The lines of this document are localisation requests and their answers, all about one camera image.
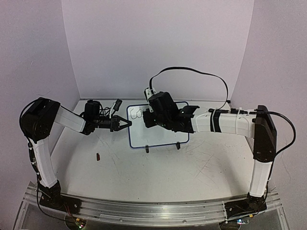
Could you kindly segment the circuit board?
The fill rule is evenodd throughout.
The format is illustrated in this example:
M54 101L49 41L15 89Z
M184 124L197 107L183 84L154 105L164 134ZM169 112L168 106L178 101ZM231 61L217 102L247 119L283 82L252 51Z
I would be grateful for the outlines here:
M243 217L236 220L237 225L248 225L251 217Z
M84 222L82 219L80 218L75 218L73 217L73 221L75 223L75 225L81 230L86 226L86 222Z

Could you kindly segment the left circuit board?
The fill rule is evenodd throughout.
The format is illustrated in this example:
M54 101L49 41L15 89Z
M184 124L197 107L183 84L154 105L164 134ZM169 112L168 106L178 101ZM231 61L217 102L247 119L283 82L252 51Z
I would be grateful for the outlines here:
M75 223L75 225L81 230L86 226L86 222L84 222L82 219L80 218L75 218L73 217L73 221Z

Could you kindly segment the aluminium front rail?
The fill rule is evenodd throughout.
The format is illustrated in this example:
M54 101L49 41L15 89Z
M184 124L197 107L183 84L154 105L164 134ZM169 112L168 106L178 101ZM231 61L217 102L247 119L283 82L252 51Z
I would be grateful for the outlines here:
M25 201L39 204L48 211L69 214L86 220L127 226L177 227L231 221L264 214L282 208L277 192L268 194L260 208L249 208L244 196L189 202L125 202L61 194L42 194L29 184Z

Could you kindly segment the right circuit board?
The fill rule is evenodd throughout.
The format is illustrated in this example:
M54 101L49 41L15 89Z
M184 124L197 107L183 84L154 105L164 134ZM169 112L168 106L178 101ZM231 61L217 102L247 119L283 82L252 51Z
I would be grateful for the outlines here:
M236 220L237 225L248 225L251 217L243 217Z

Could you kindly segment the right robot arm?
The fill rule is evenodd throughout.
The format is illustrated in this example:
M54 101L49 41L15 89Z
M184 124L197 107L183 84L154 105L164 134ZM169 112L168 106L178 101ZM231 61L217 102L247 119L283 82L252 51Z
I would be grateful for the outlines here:
M272 116L285 120L293 132L292 141L281 148L281 151L292 146L296 139L296 129L289 118L278 112L268 111L264 105L259 105L255 110L210 108L203 114L195 115L199 106L187 105L179 109L168 92L155 92L147 88L144 94L149 104L143 112L147 128L160 126L173 132L213 132L252 138L254 166L249 192L246 199L227 202L225 208L233 216L266 209L267 186L275 157L280 153L277 150L277 129Z

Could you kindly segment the small blue-framed whiteboard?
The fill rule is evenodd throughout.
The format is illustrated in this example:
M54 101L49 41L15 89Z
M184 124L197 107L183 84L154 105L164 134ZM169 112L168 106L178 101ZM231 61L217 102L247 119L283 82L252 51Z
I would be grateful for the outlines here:
M126 109L127 119L132 122L132 125L128 127L131 148L139 149L189 142L188 133L175 133L160 126L147 128L143 121L143 112L147 108L146 104L135 104L129 105Z

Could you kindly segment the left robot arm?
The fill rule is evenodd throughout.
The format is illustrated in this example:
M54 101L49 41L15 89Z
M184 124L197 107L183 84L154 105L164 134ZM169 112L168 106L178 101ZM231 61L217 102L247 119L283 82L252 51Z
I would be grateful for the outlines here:
M80 200L61 195L48 147L48 137L54 124L59 124L83 135L90 135L95 129L121 131L132 122L115 114L122 100L118 99L108 112L101 103L88 100L81 114L63 107L59 102L40 97L28 104L21 112L19 125L28 141L31 165L36 173L38 189L43 193L39 205L56 210L78 208Z

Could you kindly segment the black whiteboard stand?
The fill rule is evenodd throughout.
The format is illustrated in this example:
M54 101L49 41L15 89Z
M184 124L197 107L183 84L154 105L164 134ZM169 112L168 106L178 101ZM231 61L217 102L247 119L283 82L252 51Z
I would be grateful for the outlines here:
M181 149L181 144L180 144L180 142L177 142L177 143L175 144L175 146L176 146L177 150ZM145 151L146 151L146 153L149 153L149 152L150 152L150 151L149 151L149 146L148 146L148 145L145 146Z

